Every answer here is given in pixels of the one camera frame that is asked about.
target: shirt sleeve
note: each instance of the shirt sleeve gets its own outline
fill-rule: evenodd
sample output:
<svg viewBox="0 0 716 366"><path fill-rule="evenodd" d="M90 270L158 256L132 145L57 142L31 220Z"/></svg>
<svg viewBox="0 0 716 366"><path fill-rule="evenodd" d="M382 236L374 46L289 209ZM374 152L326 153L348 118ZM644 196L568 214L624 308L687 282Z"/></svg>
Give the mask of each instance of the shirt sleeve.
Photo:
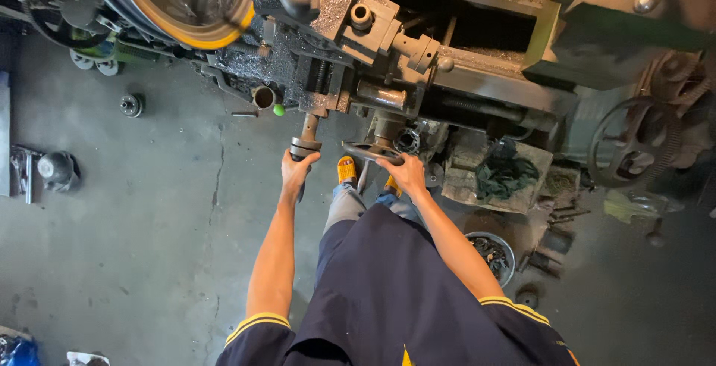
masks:
<svg viewBox="0 0 716 366"><path fill-rule="evenodd" d="M480 304L500 331L534 363L579 366L574 353L545 316L506 297L483 297Z"/></svg>
<svg viewBox="0 0 716 366"><path fill-rule="evenodd" d="M216 366L282 365L295 336L282 316L253 315L243 320L226 339Z"/></svg>

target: person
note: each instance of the person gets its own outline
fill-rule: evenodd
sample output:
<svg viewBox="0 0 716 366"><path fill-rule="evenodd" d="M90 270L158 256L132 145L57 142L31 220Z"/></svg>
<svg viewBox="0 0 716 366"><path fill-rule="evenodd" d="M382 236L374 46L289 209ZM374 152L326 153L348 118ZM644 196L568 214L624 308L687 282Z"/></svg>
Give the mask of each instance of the person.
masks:
<svg viewBox="0 0 716 366"><path fill-rule="evenodd" d="M377 160L390 178L366 209L351 157L318 247L316 285L297 332L287 321L293 287L293 213L307 168L287 150L276 214L248 285L246 319L218 366L578 365L544 316L506 298L487 263L437 206L422 162ZM412 203L400 200L405 192ZM418 216L422 215L425 226Z"/></svg>

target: jeans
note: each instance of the jeans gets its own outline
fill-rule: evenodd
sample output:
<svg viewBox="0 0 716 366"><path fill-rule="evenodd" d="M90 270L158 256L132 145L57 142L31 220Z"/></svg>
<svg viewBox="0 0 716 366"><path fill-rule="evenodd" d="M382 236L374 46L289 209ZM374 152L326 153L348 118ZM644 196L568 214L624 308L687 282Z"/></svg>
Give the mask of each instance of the jeans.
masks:
<svg viewBox="0 0 716 366"><path fill-rule="evenodd" d="M412 203L401 201L394 194L384 191L376 198L375 203L387 206L391 212L401 218L420 224L423 223L418 215L417 208ZM347 182L338 184L333 189L333 202L328 210L328 220L323 233L325 234L331 226L341 220L358 220L365 210L363 200L352 185Z"/></svg>

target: foot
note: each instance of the foot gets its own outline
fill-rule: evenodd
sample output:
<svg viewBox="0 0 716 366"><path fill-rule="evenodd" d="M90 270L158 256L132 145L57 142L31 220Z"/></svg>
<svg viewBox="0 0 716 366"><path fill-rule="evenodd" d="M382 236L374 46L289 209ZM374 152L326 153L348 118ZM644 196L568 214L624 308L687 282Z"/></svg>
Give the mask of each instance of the foot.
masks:
<svg viewBox="0 0 716 366"><path fill-rule="evenodd" d="M402 190L400 187L398 187L398 184L395 182L395 179L393 179L393 176L390 176L388 178L388 181L385 182L385 186L383 186L383 191L395 195L396 197L400 198L402 195Z"/></svg>
<svg viewBox="0 0 716 366"><path fill-rule="evenodd" d="M356 164L350 156L344 156L338 161L338 184L351 183L354 187L358 182Z"/></svg>

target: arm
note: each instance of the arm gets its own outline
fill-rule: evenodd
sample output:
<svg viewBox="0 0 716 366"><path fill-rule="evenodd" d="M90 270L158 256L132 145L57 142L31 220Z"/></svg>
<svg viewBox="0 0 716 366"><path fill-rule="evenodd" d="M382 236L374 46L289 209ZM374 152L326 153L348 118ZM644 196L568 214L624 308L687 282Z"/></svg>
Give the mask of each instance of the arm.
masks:
<svg viewBox="0 0 716 366"><path fill-rule="evenodd" d="M320 157L321 154L316 152L295 162L289 150L283 154L281 196L248 282L246 318L264 312L289 317L293 293L293 215L296 198L306 180L306 170Z"/></svg>
<svg viewBox="0 0 716 366"><path fill-rule="evenodd" d="M417 206L427 230L433 237L437 252L447 267L475 295L475 298L505 296L488 264L460 229L437 206L425 188L425 170L420 159L405 153L400 157L405 160L401 166L393 166L387 160L381 159L376 163L390 172L398 186Z"/></svg>

